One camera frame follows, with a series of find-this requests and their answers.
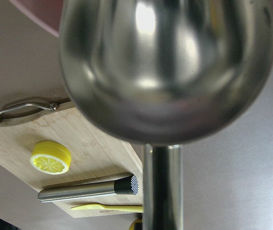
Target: shiny metal surface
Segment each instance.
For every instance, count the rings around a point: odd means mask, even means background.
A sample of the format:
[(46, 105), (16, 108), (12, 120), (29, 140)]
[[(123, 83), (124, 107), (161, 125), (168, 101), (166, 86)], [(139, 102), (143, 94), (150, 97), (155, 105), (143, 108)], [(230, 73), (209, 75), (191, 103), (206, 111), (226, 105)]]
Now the shiny metal surface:
[(115, 195), (114, 181), (44, 189), (37, 198), (44, 203), (106, 195)]
[(15, 110), (19, 110), (28, 106), (33, 106), (39, 109), (48, 110), (48, 111), (55, 111), (58, 109), (59, 104), (57, 103), (49, 103), (49, 104), (43, 104), (43, 103), (37, 103), (37, 102), (24, 102), (20, 104), (16, 104), (7, 108), (4, 108), (0, 111), (0, 122), (1, 122), (1, 115), (8, 112), (13, 112)]
[(70, 96), (96, 126), (132, 142), (186, 142), (259, 93), (272, 1), (66, 1), (60, 54)]
[(144, 149), (144, 230), (183, 230), (180, 145)]

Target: wood grain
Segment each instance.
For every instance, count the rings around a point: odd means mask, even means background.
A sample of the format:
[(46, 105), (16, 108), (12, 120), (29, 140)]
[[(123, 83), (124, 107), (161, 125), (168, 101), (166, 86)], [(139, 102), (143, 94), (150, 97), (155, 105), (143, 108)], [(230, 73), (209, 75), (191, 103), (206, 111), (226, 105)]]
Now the wood grain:
[[(29, 159), (32, 150), (36, 143), (44, 140), (56, 141), (70, 150), (72, 161), (67, 173), (49, 175), (31, 166)], [(71, 207), (83, 203), (141, 205), (143, 202), (142, 162), (130, 143), (100, 131), (76, 108), (44, 114), (28, 123), (0, 127), (0, 165), (36, 191), (55, 184), (66, 186), (116, 179), (119, 178), (119, 174), (126, 172), (133, 173), (138, 178), (138, 195), (110, 195), (55, 202), (74, 218), (125, 213), (104, 210), (70, 210)]]

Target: lemon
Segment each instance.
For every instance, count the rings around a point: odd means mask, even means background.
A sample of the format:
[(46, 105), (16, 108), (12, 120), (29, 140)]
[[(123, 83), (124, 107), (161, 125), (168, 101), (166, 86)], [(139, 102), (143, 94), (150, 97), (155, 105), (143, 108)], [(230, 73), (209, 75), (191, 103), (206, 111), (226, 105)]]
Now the lemon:
[(69, 169), (70, 161), (69, 150), (53, 141), (37, 143), (30, 158), (30, 163), (38, 171), (52, 175), (66, 173)]

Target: cutting board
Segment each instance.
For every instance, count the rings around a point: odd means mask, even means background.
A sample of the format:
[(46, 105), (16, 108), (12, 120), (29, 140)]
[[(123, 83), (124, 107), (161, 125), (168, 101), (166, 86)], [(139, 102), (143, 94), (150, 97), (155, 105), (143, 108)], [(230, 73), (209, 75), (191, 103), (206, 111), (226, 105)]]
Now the cutting board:
[[(69, 107), (61, 105), (58, 112), (42, 112), (29, 117), (3, 120), (0, 125), (0, 165), (38, 192), (48, 187), (118, 179), (127, 173), (133, 173), (138, 178), (137, 195), (109, 195), (54, 202), (74, 218), (127, 213), (70, 210), (71, 207), (84, 203), (142, 205), (142, 162), (131, 144), (102, 132), (76, 108)], [(22, 124), (7, 126), (18, 122)], [(72, 160), (67, 173), (49, 175), (30, 164), (35, 144), (45, 140), (58, 142), (70, 150)]]

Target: yellow utensil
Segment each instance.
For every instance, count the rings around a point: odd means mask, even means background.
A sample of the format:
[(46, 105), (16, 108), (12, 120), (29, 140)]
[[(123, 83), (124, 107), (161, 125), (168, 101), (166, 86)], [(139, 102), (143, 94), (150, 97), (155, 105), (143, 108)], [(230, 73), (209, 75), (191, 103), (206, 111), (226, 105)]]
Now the yellow utensil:
[(102, 204), (85, 204), (77, 207), (71, 207), (70, 210), (91, 210), (91, 209), (104, 209), (104, 210), (116, 210), (124, 212), (139, 212), (143, 213), (143, 206), (120, 206), (120, 205), (102, 205)]

